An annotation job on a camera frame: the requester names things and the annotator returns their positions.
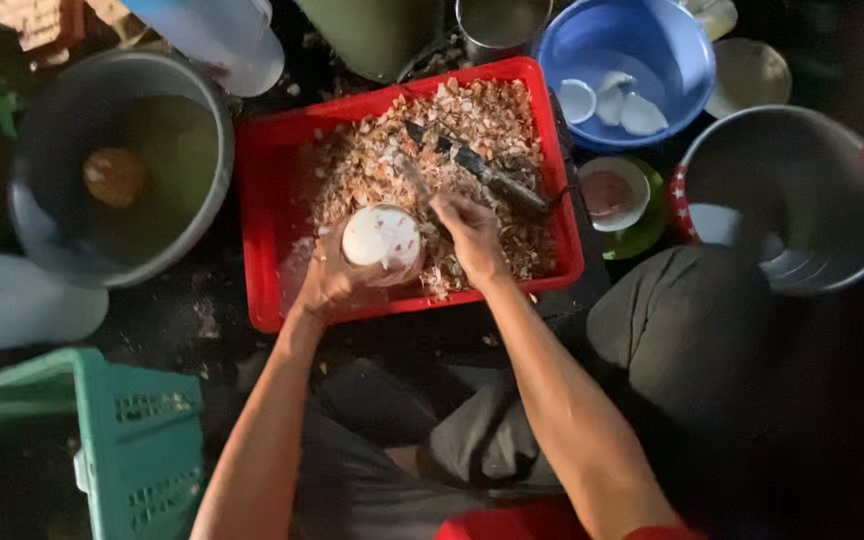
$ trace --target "red cloth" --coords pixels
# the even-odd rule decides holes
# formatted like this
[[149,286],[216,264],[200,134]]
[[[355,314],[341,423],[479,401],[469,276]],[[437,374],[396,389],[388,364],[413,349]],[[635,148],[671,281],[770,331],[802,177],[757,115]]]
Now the red cloth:
[[[447,520],[435,540],[589,540],[568,498],[470,512]],[[625,540],[705,540],[685,527],[647,526]]]

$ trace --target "stainless steel bowl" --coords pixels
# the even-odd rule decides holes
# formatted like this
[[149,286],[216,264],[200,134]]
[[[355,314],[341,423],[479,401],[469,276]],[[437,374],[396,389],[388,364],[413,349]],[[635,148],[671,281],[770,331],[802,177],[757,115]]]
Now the stainless steel bowl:
[[[716,122],[685,154],[671,193],[687,237],[727,238],[775,292],[834,292],[864,277],[864,139],[819,112],[764,105]],[[700,223],[696,204],[736,219]]]
[[[142,142],[148,193],[117,210],[91,197],[82,164],[98,147],[145,141],[146,111],[137,104],[151,104],[148,121],[162,132]],[[9,188],[12,223],[29,259],[49,272],[94,289],[137,284],[174,264],[210,226],[233,157],[232,120],[213,84],[189,64],[149,52],[96,55],[63,72],[24,118]]]
[[465,53],[475,64],[529,55],[542,35],[553,0],[458,0],[455,18]]

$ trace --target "blue plastic bowl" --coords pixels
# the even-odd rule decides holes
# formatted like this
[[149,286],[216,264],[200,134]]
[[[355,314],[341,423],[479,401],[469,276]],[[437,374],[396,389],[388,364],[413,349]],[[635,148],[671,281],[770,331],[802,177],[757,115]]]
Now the blue plastic bowl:
[[618,152],[670,138],[698,117],[715,88],[715,56],[702,25],[670,0],[584,0],[556,17],[537,50],[554,91],[565,79],[594,90],[606,73],[635,77],[635,91],[653,102],[668,129],[641,136],[606,126],[593,116],[569,126],[590,150]]

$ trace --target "green plate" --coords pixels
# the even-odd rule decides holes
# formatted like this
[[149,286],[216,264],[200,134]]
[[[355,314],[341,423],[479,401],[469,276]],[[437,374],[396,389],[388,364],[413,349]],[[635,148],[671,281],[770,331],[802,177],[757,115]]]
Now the green plate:
[[641,159],[631,155],[622,155],[622,158],[629,160],[645,173],[652,196],[649,205],[645,206],[645,213],[634,225],[606,234],[606,247],[602,252],[602,259],[606,261],[630,259],[651,248],[672,221],[672,208],[666,197],[666,181],[663,175]]

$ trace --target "hand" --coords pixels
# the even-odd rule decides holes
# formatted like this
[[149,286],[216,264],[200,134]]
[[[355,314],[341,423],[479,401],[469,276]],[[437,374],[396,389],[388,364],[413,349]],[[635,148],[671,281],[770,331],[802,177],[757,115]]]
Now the hand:
[[438,193],[430,205],[452,234],[455,255],[475,289],[512,277],[498,243],[494,212],[452,193]]
[[329,325],[336,314],[342,312],[356,290],[384,272],[378,263],[355,266],[346,260],[342,254],[342,234],[348,222],[333,226],[327,235],[316,241],[305,282],[292,307],[314,315],[324,325]]

